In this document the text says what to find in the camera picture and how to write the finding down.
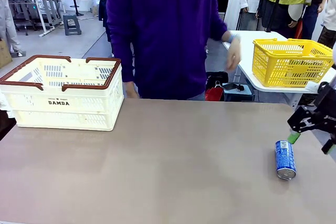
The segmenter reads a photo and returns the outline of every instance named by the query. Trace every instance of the human hand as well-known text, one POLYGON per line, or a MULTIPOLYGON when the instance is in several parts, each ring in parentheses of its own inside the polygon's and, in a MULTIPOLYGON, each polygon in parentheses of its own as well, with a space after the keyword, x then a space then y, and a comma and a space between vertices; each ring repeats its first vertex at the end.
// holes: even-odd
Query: human hand
POLYGON ((240 40, 234 38, 227 52, 226 70, 235 70, 240 63, 240 59, 240 40))
POLYGON ((288 27, 289 27, 289 28, 294 28, 294 27, 296 27, 297 24, 298 24, 298 22, 293 20, 293 21, 288 25, 288 27))
POLYGON ((321 3, 321 4, 319 5, 319 8, 317 8, 317 13, 321 13, 321 12, 323 11, 323 9, 324 9, 324 4, 321 3))
POLYGON ((125 88, 126 88, 126 94, 128 98, 140 98, 139 94, 136 92, 135 88, 134 88, 134 82, 133 81, 129 81, 129 82, 125 82, 125 88))

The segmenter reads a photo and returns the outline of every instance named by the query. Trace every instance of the soda can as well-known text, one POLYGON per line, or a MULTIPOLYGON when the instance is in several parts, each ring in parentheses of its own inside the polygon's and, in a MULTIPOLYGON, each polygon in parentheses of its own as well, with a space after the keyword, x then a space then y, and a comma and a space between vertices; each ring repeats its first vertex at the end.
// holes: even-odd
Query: soda can
POLYGON ((287 141, 275 143, 277 174, 282 179, 292 179, 296 176, 296 167, 292 145, 287 141))

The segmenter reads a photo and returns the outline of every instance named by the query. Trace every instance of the purple jacket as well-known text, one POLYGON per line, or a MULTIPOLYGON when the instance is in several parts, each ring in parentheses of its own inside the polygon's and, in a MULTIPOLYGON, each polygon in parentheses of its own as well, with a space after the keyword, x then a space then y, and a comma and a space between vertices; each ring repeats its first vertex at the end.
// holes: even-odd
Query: purple jacket
POLYGON ((122 80, 134 81, 141 97, 185 100, 205 91, 207 39, 227 30, 217 0, 107 0, 107 12, 122 80))

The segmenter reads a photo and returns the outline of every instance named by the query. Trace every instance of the cream plastic crate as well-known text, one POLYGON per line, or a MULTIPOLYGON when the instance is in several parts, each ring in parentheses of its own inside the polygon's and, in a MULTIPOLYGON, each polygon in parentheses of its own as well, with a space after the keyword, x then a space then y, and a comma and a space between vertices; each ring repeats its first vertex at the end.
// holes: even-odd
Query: cream plastic crate
POLYGON ((119 59, 33 56, 0 79, 20 127, 111 131, 124 99, 119 59))

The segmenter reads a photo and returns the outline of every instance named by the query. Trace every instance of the yellow basket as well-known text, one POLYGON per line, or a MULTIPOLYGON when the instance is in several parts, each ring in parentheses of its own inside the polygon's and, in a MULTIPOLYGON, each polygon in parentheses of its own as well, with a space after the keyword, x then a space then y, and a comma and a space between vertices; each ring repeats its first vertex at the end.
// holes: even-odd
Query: yellow basket
POLYGON ((332 49, 312 40, 256 39, 252 71, 266 87, 319 83, 333 64, 332 49))

